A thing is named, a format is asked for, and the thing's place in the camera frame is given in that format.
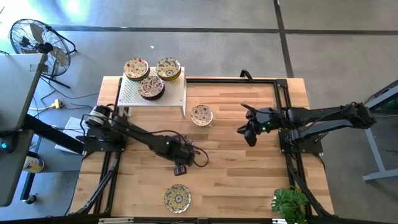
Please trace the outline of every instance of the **butcher block tabletop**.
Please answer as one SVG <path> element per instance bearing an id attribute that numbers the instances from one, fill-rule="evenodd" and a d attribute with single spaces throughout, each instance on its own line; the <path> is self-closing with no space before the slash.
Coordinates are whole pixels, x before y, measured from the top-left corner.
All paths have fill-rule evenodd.
<path id="1" fill-rule="evenodd" d="M 115 102 L 119 79 L 103 78 L 98 104 Z M 292 106 L 309 108 L 304 80 L 287 78 L 287 83 Z M 192 165 L 187 167 L 187 174 L 174 176 L 172 161 L 155 156 L 146 145 L 129 139 L 121 154 L 111 216 L 280 217 L 271 211 L 271 201 L 275 189 L 289 188 L 289 180 L 277 131 L 262 133 L 257 137 L 257 144 L 249 147 L 243 135 L 236 132 L 247 123 L 247 109 L 241 103 L 255 108 L 276 108 L 273 85 L 188 82 L 185 119 L 181 118 L 178 108 L 133 108 L 130 122 L 147 131 L 171 129 L 189 135 L 194 145 L 208 153 L 210 161 L 206 167 Z M 210 125 L 199 127 L 192 123 L 190 113 L 196 105 L 207 105 L 213 110 Z M 308 188 L 323 207 L 333 213 L 322 163 L 312 154 L 302 157 Z M 94 152 L 83 161 L 71 212 L 81 208 L 97 188 L 103 158 L 103 152 Z M 198 164 L 204 163 L 205 156 L 197 155 L 195 160 Z M 174 214 L 164 205 L 165 191 L 174 184 L 187 186 L 192 195 L 186 212 Z M 108 190 L 109 184 L 104 190 L 101 211 L 105 208 Z"/>

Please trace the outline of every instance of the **potted plant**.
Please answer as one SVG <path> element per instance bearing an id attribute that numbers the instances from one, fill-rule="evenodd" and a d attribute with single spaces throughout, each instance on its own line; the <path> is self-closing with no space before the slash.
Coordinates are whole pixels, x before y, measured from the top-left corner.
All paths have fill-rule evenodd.
<path id="1" fill-rule="evenodd" d="M 277 189 L 271 203 L 273 212 L 279 212 L 288 224 L 305 224 L 304 206 L 308 199 L 300 189 L 291 186 L 290 190 Z"/>

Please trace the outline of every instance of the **patterned plate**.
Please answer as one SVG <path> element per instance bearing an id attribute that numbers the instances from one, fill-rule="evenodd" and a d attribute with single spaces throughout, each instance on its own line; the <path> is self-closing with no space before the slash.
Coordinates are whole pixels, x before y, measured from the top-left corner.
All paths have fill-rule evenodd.
<path id="1" fill-rule="evenodd" d="M 185 212 L 191 204 L 191 193 L 186 186 L 175 184 L 166 190 L 164 204 L 172 213 Z"/>
<path id="2" fill-rule="evenodd" d="M 148 62 L 142 58 L 132 58 L 124 64 L 124 74 L 134 81 L 140 81 L 149 75 Z"/>
<path id="3" fill-rule="evenodd" d="M 192 108 L 191 120 L 195 125 L 206 126 L 213 120 L 213 111 L 206 105 Z"/>
<path id="4" fill-rule="evenodd" d="M 141 81 L 138 92 L 144 98 L 152 98 L 157 96 L 163 88 L 163 80 L 156 76 L 150 76 Z"/>
<path id="5" fill-rule="evenodd" d="M 180 62 L 175 58 L 163 58 L 156 64 L 156 73 L 163 80 L 173 80 L 180 75 L 180 72 Z"/>

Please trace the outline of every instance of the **gray concrete floor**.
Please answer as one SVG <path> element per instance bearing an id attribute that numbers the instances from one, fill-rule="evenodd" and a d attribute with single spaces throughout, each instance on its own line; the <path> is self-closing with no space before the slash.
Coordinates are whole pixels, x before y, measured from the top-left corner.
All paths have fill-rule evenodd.
<path id="1" fill-rule="evenodd" d="M 217 1 L 22 1 L 7 2 L 0 14 L 0 49 L 12 52 L 7 38 L 11 24 L 21 18 L 48 24 L 117 27 L 219 27 L 277 28 L 272 0 Z M 394 30 L 398 2 L 388 0 L 280 0 L 286 29 Z M 59 80 L 72 86 L 69 96 L 98 92 L 104 75 L 121 75 L 131 57 L 144 57 L 150 64 L 173 56 L 180 59 L 188 76 L 235 77 L 248 69 L 254 77 L 286 77 L 278 34 L 201 34 L 140 32 L 60 32 L 76 43 L 78 53 Z M 295 77 L 305 80 L 312 108 L 364 101 L 397 79 L 398 36 L 396 35 L 287 35 Z M 35 92 L 51 92 L 42 81 Z M 95 105 L 96 97 L 66 102 Z M 89 110 L 51 110 L 40 119 L 59 127 L 69 117 L 79 118 Z M 397 168 L 398 154 L 386 152 L 393 143 L 378 131 L 396 133 L 396 118 L 384 118 L 375 126 L 386 167 Z M 335 213 L 345 218 L 397 222 L 398 178 L 371 184 L 362 175 L 376 171 L 370 147 L 361 130 L 342 129 L 322 140 L 326 176 Z M 59 152 L 48 142 L 39 153 L 61 157 L 54 170 L 79 170 L 81 157 Z M 40 174 L 32 193 L 39 201 L 20 202 L 20 181 L 10 207 L 0 208 L 0 220 L 63 215 L 70 203 L 78 172 Z"/>

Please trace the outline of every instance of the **white stand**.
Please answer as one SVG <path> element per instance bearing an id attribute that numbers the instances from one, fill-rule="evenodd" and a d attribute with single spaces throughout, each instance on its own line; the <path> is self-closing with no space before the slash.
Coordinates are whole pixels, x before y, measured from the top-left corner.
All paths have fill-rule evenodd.
<path id="1" fill-rule="evenodd" d="M 149 76 L 156 76 L 155 67 L 150 68 Z M 187 104 L 187 81 L 185 79 L 185 67 L 181 68 L 181 74 L 172 81 L 164 81 L 165 92 L 162 97 L 157 100 L 145 100 L 138 93 L 140 82 L 134 82 L 123 74 L 122 85 L 120 88 L 118 107 L 122 107 L 122 111 L 126 116 L 131 116 L 131 110 L 128 112 L 123 107 L 135 106 L 162 106 L 162 107 L 179 107 L 182 118 L 185 119 L 185 109 Z"/>

